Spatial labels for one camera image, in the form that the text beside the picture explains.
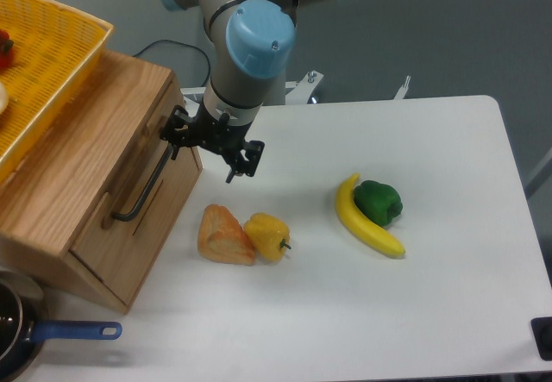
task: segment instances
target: black object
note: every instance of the black object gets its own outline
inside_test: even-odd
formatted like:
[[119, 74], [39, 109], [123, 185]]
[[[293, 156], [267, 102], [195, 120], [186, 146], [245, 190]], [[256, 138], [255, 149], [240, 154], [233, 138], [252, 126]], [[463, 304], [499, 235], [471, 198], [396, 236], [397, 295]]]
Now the black object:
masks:
[[132, 207], [132, 210], [130, 210], [127, 214], [120, 214], [118, 212], [114, 212], [113, 214], [111, 214], [113, 218], [115, 218], [118, 221], [129, 222], [134, 220], [136, 216], [138, 216], [138, 214], [140, 213], [141, 207], [144, 206], [144, 203], [147, 200], [147, 196], [154, 188], [157, 178], [160, 176], [161, 171], [163, 171], [163, 168], [165, 167], [166, 163], [169, 161], [169, 158], [173, 156], [173, 153], [174, 153], [173, 145], [171, 144], [167, 145], [165, 152], [163, 153], [163, 156], [161, 156], [161, 159], [157, 163], [157, 166], [155, 167], [152, 174], [149, 176], [146, 186], [144, 186], [144, 189], [142, 190], [140, 196], [136, 200], [136, 203]]
[[552, 317], [531, 320], [538, 353], [543, 360], [552, 360]]
[[200, 53], [204, 57], [205, 62], [207, 63], [207, 75], [205, 76], [205, 78], [203, 80], [203, 83], [200, 86], [203, 87], [203, 86], [207, 85], [207, 82], [209, 81], [210, 69], [211, 69], [209, 56], [207, 55], [207, 53], [204, 50], [202, 50], [201, 48], [199, 48], [197, 46], [193, 46], [192, 44], [183, 43], [182, 41], [168, 40], [168, 39], [156, 40], [156, 41], [153, 41], [153, 42], [149, 43], [147, 46], [145, 46], [138, 53], [133, 54], [132, 57], [140, 57], [147, 50], [149, 50], [153, 46], [157, 46], [158, 44], [161, 44], [161, 43], [162, 44], [173, 44], [173, 45], [184, 47], [184, 48], [190, 48], [190, 49], [195, 50], [196, 52]]
[[[0, 380], [25, 367], [41, 345], [34, 343], [19, 343], [18, 334], [22, 330], [22, 311], [19, 311], [16, 296], [0, 282]], [[26, 319], [38, 319], [38, 311], [30, 302], [22, 299], [25, 304]]]
[[161, 131], [161, 139], [174, 146], [173, 160], [176, 159], [181, 147], [202, 147], [221, 155], [224, 162], [230, 166], [227, 183], [230, 183], [236, 175], [246, 174], [248, 177], [253, 177], [265, 143], [245, 141], [245, 135], [251, 123], [232, 126], [229, 124], [229, 119], [230, 116], [223, 112], [220, 119], [215, 120], [203, 102], [193, 118], [188, 116], [188, 112], [182, 106], [176, 105]]
[[446, 378], [397, 379], [397, 382], [501, 382], [500, 375], [449, 376]]

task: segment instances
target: yellow basket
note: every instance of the yellow basket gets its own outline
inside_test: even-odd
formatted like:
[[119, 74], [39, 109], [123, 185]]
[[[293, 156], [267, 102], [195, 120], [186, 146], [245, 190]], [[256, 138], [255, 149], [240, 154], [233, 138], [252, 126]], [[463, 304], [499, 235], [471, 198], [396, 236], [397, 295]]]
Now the yellow basket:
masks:
[[113, 26], [54, 0], [0, 0], [0, 28], [14, 41], [0, 69], [9, 104], [0, 114], [0, 183], [51, 126], [93, 71]]

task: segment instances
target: bread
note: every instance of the bread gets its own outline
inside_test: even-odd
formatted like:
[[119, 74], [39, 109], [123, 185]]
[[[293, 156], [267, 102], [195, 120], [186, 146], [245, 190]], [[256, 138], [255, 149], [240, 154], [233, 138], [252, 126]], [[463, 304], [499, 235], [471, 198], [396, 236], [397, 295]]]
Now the bread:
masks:
[[198, 251], [207, 260], [252, 266], [255, 250], [242, 226], [222, 205], [205, 208], [198, 233]]
[[0, 82], [0, 113], [2, 113], [9, 103], [9, 96], [8, 92], [6, 91], [6, 87]]

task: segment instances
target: wooden drawer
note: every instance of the wooden drawer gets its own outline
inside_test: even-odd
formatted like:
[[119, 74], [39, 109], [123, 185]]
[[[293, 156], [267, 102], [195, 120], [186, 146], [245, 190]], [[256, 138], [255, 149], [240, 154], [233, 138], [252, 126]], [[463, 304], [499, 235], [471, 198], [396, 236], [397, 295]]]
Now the wooden drawer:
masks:
[[201, 172], [195, 149], [169, 160], [138, 217], [127, 212], [163, 154], [179, 83], [165, 67], [107, 52], [0, 185], [0, 263], [127, 312]]
[[196, 165], [192, 149], [180, 150], [176, 160], [169, 160], [138, 216], [130, 221], [114, 220], [113, 211], [127, 213], [140, 196], [144, 185], [166, 150], [166, 141], [159, 138], [161, 123], [166, 121], [175, 104], [182, 104], [178, 88], [169, 86], [145, 126], [139, 159], [127, 165], [133, 171], [113, 181], [113, 187], [103, 194], [89, 222], [75, 241], [71, 252], [93, 272], [125, 304], [131, 304], [141, 287], [141, 278], [154, 263], [168, 235], [174, 217], [179, 213], [197, 179], [197, 172], [190, 171]]

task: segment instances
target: frying pan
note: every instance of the frying pan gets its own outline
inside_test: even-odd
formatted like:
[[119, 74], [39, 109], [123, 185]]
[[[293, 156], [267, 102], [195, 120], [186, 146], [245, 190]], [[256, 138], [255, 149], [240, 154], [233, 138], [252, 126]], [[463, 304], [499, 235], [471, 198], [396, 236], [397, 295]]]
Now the frying pan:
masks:
[[121, 333], [117, 322], [40, 320], [30, 301], [0, 279], [0, 379], [17, 371], [48, 339], [113, 341]]

